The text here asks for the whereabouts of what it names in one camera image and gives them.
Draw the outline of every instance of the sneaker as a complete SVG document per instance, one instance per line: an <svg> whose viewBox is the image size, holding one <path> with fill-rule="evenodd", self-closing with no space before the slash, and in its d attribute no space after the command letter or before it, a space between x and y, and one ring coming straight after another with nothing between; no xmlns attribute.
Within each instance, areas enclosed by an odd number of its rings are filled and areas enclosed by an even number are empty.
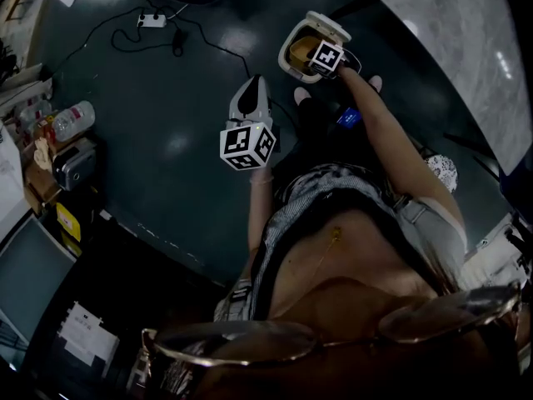
<svg viewBox="0 0 533 400"><path fill-rule="evenodd" d="M383 89L383 79L380 76L374 76L369 81L368 84L373 86L377 92L381 92Z"/></svg>
<svg viewBox="0 0 533 400"><path fill-rule="evenodd" d="M300 105L301 101L310 97L311 94L303 87L297 87L294 89L294 100L296 101L296 105Z"/></svg>

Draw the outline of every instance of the floor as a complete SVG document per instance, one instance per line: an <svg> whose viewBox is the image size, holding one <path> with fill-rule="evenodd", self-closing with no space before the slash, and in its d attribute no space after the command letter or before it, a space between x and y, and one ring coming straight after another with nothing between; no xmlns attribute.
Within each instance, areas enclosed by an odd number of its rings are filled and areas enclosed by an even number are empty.
<svg viewBox="0 0 533 400"><path fill-rule="evenodd" d="M212 42L245 56L252 73L264 75L272 96L294 114L291 95L299 83L278 67L280 46L306 11L328 14L350 1L221 0L188 7L183 15L200 22ZM94 26L135 6L146 2L77 0L68 8L49 0L36 60L56 70ZM234 172L219 159L218 133L246 74L238 58L207 47L196 28L183 22L187 40L181 58L166 47L140 53L113 49L113 30L123 28L133 36L136 21L137 14L131 14L95 32L87 47L57 72L53 101L64 108L87 99L96 108L96 133L107 144L107 210L166 255L227 283L247 260L249 174ZM483 141L471 115L441 70L383 5L340 22L353 37L349 48L360 57L363 76L383 76L382 96L407 132L456 162L456 199L474 247L508 207L472 152L442 137L453 133ZM169 27L143 30L142 45L169 43L172 35ZM336 87L320 81L309 89L331 100ZM275 162L296 138L276 107L273 117L281 127Z"/></svg>

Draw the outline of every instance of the water bottle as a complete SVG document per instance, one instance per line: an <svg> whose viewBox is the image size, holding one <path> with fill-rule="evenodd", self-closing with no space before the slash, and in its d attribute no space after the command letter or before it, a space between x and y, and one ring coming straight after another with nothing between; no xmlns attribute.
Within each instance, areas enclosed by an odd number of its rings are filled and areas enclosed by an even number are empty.
<svg viewBox="0 0 533 400"><path fill-rule="evenodd" d="M38 101L33 105L24 108L18 116L21 131L25 131L35 122L38 122L41 118L46 117L51 112L52 105L50 105L50 102L46 100Z"/></svg>
<svg viewBox="0 0 533 400"><path fill-rule="evenodd" d="M89 129L95 119L94 108L88 101L81 101L78 105L61 111L52 122L56 140L61 143L68 141L80 132Z"/></svg>

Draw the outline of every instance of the paper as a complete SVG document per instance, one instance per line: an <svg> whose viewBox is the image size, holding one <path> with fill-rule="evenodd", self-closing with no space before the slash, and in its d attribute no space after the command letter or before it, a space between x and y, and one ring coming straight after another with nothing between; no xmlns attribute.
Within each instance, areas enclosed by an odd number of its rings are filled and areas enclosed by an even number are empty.
<svg viewBox="0 0 533 400"><path fill-rule="evenodd" d="M92 361L94 360L94 354L91 354L87 351L82 351L79 348L77 348L73 343L70 343L67 341L67 344L65 345L65 349L71 353L75 358L81 360L85 364L92 366Z"/></svg>
<svg viewBox="0 0 533 400"><path fill-rule="evenodd" d="M74 303L72 311L68 314L59 336L67 339L77 349L86 352L91 345L94 331L100 326L101 321L84 307L78 303Z"/></svg>
<svg viewBox="0 0 533 400"><path fill-rule="evenodd" d="M115 353L118 338L103 327L97 327L88 351L107 362Z"/></svg>
<svg viewBox="0 0 533 400"><path fill-rule="evenodd" d="M110 362L117 349L118 338L100 327L101 322L75 302L59 333L67 340L65 349L88 366L92 366L95 357Z"/></svg>

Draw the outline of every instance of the eyeglasses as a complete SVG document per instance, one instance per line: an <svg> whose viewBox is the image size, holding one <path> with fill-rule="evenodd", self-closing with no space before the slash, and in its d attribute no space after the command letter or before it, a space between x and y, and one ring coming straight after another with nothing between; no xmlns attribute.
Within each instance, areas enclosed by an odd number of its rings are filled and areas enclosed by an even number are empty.
<svg viewBox="0 0 533 400"><path fill-rule="evenodd" d="M319 348L347 344L424 343L466 333L501 318L519 302L520 285L481 287L399 308L377 325L376 337L323 343L313 330L295 322L211 322L178 330L143 331L145 352L152 348L170 358L206 368L250 367L292 362Z"/></svg>

